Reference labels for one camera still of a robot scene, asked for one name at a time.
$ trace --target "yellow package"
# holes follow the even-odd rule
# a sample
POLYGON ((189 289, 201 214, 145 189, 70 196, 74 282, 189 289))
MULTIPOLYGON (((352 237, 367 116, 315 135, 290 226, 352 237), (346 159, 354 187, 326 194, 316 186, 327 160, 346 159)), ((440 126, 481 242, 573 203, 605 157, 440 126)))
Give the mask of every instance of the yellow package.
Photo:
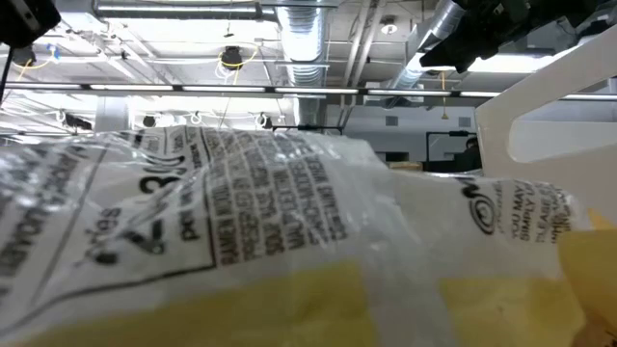
POLYGON ((559 240, 563 270, 585 314, 573 346, 617 345, 617 233, 569 233, 559 240))

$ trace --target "person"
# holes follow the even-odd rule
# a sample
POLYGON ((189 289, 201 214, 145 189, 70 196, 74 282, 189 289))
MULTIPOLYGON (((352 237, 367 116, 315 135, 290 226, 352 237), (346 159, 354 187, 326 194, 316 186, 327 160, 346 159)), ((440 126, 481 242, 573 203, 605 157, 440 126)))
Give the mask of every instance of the person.
POLYGON ((482 157, 480 155, 480 144, 478 138, 469 138, 465 143, 465 151, 456 154, 454 157, 456 171, 464 173, 472 170, 482 169, 482 157))

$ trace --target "white wall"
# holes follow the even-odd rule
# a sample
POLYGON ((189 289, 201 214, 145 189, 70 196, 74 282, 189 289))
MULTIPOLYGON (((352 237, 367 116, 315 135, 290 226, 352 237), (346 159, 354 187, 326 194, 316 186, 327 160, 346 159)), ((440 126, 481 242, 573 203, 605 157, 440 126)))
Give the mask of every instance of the white wall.
MULTIPOLYGON (((347 122, 345 136, 366 140, 378 152, 408 152, 410 161, 425 161, 427 131, 475 132, 473 108, 448 107, 445 111, 449 120, 442 120, 442 107, 426 111, 424 108, 385 110, 381 107, 357 106, 347 122), (397 116, 398 126, 386 126, 385 116, 397 116), (459 117, 471 118, 471 127, 460 128, 459 117)), ((328 125, 336 123, 338 114, 337 106, 328 107, 328 125)), ((464 151, 466 140, 467 138, 431 136, 431 160, 451 160, 444 155, 447 152, 464 151)))
MULTIPOLYGON (((596 93, 617 93, 602 88, 596 93)), ((606 101, 554 101, 522 116, 520 120, 550 121, 617 121, 617 102, 606 101)))

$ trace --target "ceiling fixture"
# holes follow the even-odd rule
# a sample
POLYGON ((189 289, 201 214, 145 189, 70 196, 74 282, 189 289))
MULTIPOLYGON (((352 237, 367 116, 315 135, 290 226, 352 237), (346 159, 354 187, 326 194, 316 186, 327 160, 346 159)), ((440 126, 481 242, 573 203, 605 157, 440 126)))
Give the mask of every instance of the ceiling fixture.
POLYGON ((443 96, 443 97, 448 97, 452 95, 452 92, 369 90, 368 94, 369 95, 393 95, 393 96, 443 96))
POLYGON ((172 91, 172 86, 160 85, 90 85, 94 90, 107 91, 172 91))
POLYGON ((497 92, 461 92, 463 97, 495 97, 499 94, 497 92))
POLYGON ((221 62, 223 63, 223 67, 229 71, 236 71, 242 68, 244 64, 242 64, 242 56, 240 55, 240 47, 238 46, 225 47, 225 52, 221 54, 221 62))
POLYGON ((396 17, 394 15, 384 15, 380 24, 382 24, 382 33, 385 35, 392 35, 396 33, 398 27, 394 24, 396 17))
POLYGON ((232 86, 182 86, 182 89, 186 92, 213 92, 213 93, 264 93, 266 89, 264 87, 232 87, 232 86))
POLYGON ((359 91, 357 89, 349 89, 349 88, 302 88, 302 87, 279 87, 275 88, 276 93, 318 93, 318 94, 326 94, 326 93, 334 93, 334 94, 357 94, 359 91))
POLYGON ((214 7, 214 6, 115 6, 115 5, 104 5, 98 7, 99 11, 114 11, 114 12, 123 12, 123 11, 135 11, 135 12, 180 12, 180 13, 191 13, 191 12, 218 12, 218 13, 242 13, 245 12, 246 9, 243 8, 229 8, 229 7, 214 7))
POLYGON ((153 116, 145 116, 144 117, 144 126, 145 127, 153 127, 156 125, 156 118, 153 116))
POLYGON ((24 83, 9 82, 7 89, 15 90, 78 90, 81 86, 72 83, 24 83))

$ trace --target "ventilation duct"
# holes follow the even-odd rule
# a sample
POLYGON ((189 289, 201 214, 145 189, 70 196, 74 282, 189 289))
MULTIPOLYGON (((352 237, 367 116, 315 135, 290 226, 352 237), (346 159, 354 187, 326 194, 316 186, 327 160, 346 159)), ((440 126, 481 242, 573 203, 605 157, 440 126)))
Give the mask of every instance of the ventilation duct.
MULTIPOLYGON (((413 88, 422 76, 423 70, 416 57, 417 51, 431 37, 444 40, 456 29, 463 17, 465 10, 452 0, 441 0, 437 4, 435 14, 430 19, 415 25, 412 33, 407 38, 407 57, 409 61, 394 79, 388 84, 389 89, 408 90, 413 88)), ((400 100, 400 97, 387 97, 381 101, 382 107, 392 108, 400 100)))
MULTIPOLYGON (((287 67, 289 82, 295 87, 321 87, 325 69, 302 66, 302 63, 321 63, 326 38, 326 11, 318 8, 277 8, 281 24, 281 43, 285 59, 298 63, 287 67)), ((325 102, 314 97, 294 99, 296 125, 323 125, 325 102)))

